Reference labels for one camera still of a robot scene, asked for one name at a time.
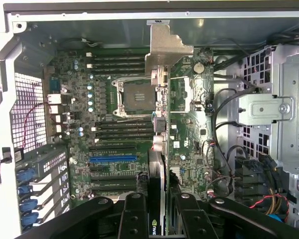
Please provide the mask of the blue expansion slot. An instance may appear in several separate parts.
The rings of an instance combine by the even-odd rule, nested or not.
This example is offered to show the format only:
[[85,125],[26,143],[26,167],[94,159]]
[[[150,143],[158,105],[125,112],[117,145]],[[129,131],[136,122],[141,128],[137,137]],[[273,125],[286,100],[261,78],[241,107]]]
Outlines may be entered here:
[[108,163],[108,162],[130,162],[137,161],[136,155],[105,155],[105,156],[91,156],[90,163]]

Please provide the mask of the green motherboard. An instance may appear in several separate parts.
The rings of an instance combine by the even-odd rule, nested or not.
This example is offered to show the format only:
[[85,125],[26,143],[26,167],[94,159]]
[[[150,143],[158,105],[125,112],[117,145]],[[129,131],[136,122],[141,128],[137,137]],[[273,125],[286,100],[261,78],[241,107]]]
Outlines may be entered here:
[[[124,119],[113,115],[115,88],[119,78],[144,78],[147,49],[60,51],[49,64],[50,92],[63,112],[55,123],[69,149],[70,199],[77,206],[96,196],[115,198],[136,191],[136,176],[149,173],[149,150],[154,128],[152,114]],[[171,77],[188,76],[192,88],[189,113],[170,113],[169,171],[174,172],[183,191],[205,193],[212,171],[212,154],[204,152],[212,142],[210,116],[213,105],[213,51],[195,49],[174,66]],[[202,74],[193,66],[205,65]],[[137,161],[90,163],[91,156],[136,155]]]

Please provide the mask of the blue slot retention clip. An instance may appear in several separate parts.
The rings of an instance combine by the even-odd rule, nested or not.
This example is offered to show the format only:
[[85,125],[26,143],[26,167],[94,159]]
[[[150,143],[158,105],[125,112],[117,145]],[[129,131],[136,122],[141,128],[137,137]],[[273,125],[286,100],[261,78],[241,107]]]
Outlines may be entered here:
[[32,193],[33,186],[29,185],[29,184],[23,184],[18,187],[17,191],[18,191],[18,194],[21,196],[27,195],[29,193]]
[[20,219],[21,226],[22,227],[27,227],[29,225],[35,224],[37,219],[38,219],[38,216],[39,216],[38,212],[26,213]]
[[28,168],[16,172],[17,182],[31,181],[33,178],[35,178],[35,176],[36,176],[36,172],[33,168]]
[[32,211],[36,209],[37,205],[38,205],[37,199],[26,199],[20,203],[19,210],[21,212]]

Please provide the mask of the CPU socket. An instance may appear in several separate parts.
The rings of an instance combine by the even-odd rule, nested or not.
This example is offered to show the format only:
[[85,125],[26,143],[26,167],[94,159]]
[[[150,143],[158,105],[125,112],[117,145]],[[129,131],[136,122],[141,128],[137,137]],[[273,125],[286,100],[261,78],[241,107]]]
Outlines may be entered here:
[[113,115],[124,119],[148,117],[156,110],[156,87],[144,78],[119,78],[115,88]]

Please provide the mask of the open metal socket cover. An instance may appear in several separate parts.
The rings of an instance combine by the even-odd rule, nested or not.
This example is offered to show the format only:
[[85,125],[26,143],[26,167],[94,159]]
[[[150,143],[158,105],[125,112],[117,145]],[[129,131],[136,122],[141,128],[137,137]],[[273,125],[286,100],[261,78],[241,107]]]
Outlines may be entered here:
[[170,113],[189,113],[192,102],[192,88],[188,76],[171,78]]

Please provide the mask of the perforated metal drive cage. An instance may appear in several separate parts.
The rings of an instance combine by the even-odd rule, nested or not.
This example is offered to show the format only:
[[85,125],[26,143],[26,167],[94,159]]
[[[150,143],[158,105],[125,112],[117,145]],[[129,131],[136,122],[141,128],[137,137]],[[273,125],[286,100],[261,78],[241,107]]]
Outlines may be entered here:
[[241,73],[260,89],[238,99],[241,138],[253,158],[267,154],[286,172],[288,224],[299,228],[299,46],[258,51],[243,60]]

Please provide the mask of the silver coin battery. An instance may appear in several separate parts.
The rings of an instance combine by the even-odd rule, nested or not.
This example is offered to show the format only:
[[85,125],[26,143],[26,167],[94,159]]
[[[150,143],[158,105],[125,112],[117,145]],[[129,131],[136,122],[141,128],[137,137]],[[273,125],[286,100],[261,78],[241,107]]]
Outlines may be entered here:
[[200,62],[197,62],[194,64],[193,66],[193,72],[195,74],[202,74],[203,72],[205,71],[205,65],[200,63]]

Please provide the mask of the dark grey open PC case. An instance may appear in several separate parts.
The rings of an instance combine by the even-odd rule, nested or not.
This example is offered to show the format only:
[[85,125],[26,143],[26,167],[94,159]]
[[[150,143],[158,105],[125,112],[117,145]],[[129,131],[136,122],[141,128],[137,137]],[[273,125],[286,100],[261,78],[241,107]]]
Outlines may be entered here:
[[[70,199],[68,144],[55,119],[63,107],[50,103],[49,64],[60,51],[147,49],[150,27],[169,25],[171,34],[195,49],[213,51],[212,142],[204,155],[212,179],[205,193],[180,191],[206,202],[223,197],[289,226],[289,239],[299,228],[288,224],[291,212],[287,174],[267,154],[253,158],[238,122],[238,99],[260,89],[242,76],[243,60],[267,47],[299,46],[299,0],[205,1],[34,1],[3,4],[0,18],[0,239],[50,239],[59,216],[78,206]],[[33,168],[31,181],[17,182],[16,172]],[[19,195],[18,187],[33,186]],[[130,192],[121,193],[113,202]],[[26,199],[36,209],[21,212]],[[26,213],[38,212],[35,224],[22,227]],[[168,234],[186,239],[174,220],[169,186]]]

